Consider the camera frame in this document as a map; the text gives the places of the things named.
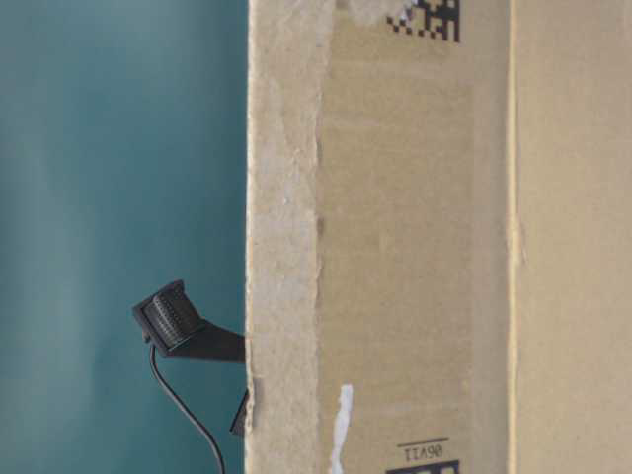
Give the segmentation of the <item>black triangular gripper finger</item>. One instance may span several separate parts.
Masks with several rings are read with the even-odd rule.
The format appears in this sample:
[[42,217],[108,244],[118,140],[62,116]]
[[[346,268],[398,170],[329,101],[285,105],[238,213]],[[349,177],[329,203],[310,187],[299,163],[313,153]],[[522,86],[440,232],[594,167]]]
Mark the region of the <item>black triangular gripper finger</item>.
[[132,308],[143,338],[162,357],[244,363],[243,335],[216,326],[200,316],[175,280]]

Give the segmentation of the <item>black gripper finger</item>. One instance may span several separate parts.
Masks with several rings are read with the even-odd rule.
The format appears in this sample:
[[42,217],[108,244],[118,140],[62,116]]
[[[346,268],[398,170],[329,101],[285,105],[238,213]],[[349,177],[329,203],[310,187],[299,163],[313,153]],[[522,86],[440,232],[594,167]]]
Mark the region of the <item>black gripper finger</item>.
[[248,401],[249,391],[246,390],[229,429],[229,431],[235,436],[243,436],[245,433]]

